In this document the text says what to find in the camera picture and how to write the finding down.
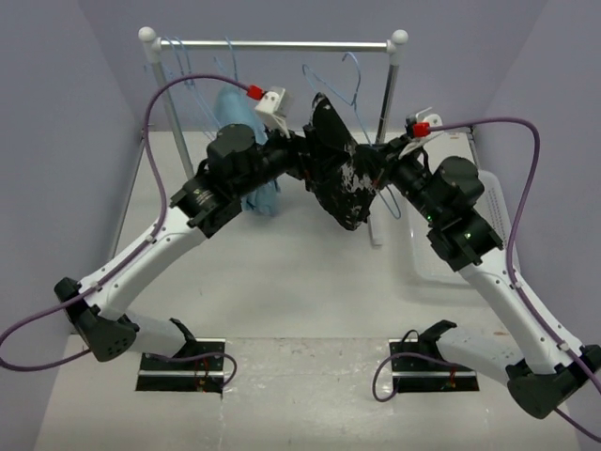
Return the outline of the black white patterned trousers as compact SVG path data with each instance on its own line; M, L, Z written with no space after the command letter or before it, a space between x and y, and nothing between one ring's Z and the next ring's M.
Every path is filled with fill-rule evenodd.
M383 157L376 148L357 143L321 92L312 100L303 132L308 191L343 229L356 230L370 215Z

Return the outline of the blue wire trouser hanger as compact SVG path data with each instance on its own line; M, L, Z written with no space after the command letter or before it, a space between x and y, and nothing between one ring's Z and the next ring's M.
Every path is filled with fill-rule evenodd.
M312 89L320 83L327 88L317 91L311 106L309 123L303 127L306 139L306 188L319 205L346 230L355 230L371 216L372 202L386 187L386 164L390 153L369 137L359 112L362 70L357 57L346 52L342 59L351 60L356 82L349 95L343 94L308 64L301 70ZM352 109L365 141L357 142L339 116L329 95Z

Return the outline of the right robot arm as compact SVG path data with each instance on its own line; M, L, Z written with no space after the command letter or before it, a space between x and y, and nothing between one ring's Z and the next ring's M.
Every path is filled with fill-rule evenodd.
M435 254L482 296L516 342L504 347L441 320L421 334L421 362L431 369L464 366L498 381L534 418L557 411L594 381L600 348L560 324L515 266L512 242L476 210L485 190L476 166L452 156L431 170L422 144L406 136L377 149L386 157L384 179L426 220Z

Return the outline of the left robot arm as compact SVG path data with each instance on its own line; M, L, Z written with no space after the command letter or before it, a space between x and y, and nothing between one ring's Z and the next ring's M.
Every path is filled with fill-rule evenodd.
M284 173L303 177L306 149L304 137L293 132L269 132L259 144L246 125L222 128L196 174L142 236L83 279L59 281L54 292L94 357L104 363L136 351L175 369L189 366L192 332L178 319L138 315L131 304L169 266L238 216L243 196Z

